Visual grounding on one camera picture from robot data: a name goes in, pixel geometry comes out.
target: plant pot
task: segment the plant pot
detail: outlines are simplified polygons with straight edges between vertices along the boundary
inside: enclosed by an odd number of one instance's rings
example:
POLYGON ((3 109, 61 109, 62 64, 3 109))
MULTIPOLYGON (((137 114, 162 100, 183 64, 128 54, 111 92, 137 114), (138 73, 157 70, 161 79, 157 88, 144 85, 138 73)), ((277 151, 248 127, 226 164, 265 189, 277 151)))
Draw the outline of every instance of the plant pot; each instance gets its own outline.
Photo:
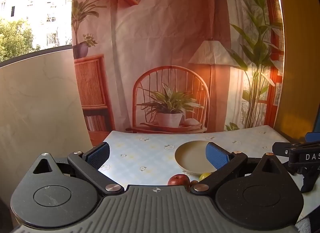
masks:
POLYGON ((159 126, 179 127, 182 114, 164 114, 157 113, 157 121, 159 126))
POLYGON ((83 41, 77 45, 72 46, 73 58, 80 59, 87 56, 88 54, 88 45, 87 42, 83 41))

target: white flower pot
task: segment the white flower pot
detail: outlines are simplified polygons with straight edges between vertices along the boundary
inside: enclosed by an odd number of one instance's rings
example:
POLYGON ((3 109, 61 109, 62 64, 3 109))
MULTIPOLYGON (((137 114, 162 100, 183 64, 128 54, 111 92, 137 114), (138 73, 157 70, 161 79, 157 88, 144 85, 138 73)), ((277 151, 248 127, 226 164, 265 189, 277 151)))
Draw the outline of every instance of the white flower pot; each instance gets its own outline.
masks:
POLYGON ((179 127, 181 118, 182 118, 182 113, 181 114, 157 113, 157 121, 159 126, 179 127))

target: silver bolt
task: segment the silver bolt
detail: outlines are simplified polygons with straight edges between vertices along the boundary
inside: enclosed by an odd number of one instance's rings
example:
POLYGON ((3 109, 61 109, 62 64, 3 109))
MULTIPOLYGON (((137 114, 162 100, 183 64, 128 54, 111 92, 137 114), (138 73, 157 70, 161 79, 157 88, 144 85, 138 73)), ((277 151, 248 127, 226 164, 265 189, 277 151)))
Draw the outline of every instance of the silver bolt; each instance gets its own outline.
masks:
POLYGON ((108 184, 106 186, 106 190, 112 191, 112 192, 119 191, 119 190, 121 190, 121 186, 119 184, 108 184))
POLYGON ((206 184, 199 183, 194 185, 193 188, 195 191, 207 191, 209 189, 209 186, 206 184))

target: table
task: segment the table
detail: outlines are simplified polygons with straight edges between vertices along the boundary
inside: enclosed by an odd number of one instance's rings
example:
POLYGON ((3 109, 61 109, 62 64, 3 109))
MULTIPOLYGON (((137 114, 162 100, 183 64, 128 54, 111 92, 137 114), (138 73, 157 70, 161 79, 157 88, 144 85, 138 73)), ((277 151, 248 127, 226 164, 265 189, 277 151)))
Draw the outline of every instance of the table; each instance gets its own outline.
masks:
MULTIPOLYGON (((183 171, 175 161, 174 153, 181 144, 212 141, 229 152, 242 151, 248 157, 262 157, 272 152, 274 142, 287 142, 270 126, 259 126, 228 132, 203 134, 131 134, 112 131, 104 140, 110 145, 110 157, 99 171, 126 188, 134 185, 167 185, 170 177, 184 173, 190 180, 198 176, 183 171)), ((278 157, 284 163, 287 157, 278 157)), ((298 188, 303 176, 292 176, 298 188)), ((303 194, 304 207, 299 220, 320 206, 320 180, 313 191, 303 194)))

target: white lampshade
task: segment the white lampshade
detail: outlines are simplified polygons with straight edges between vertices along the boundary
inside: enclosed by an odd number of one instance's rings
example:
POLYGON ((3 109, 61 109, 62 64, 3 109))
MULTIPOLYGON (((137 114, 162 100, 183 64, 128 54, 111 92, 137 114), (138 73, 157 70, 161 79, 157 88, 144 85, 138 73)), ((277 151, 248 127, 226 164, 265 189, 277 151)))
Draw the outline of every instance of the white lampshade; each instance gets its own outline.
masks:
POLYGON ((239 64, 229 55, 224 46, 217 40, 203 41, 190 59, 189 63, 239 67, 239 64))

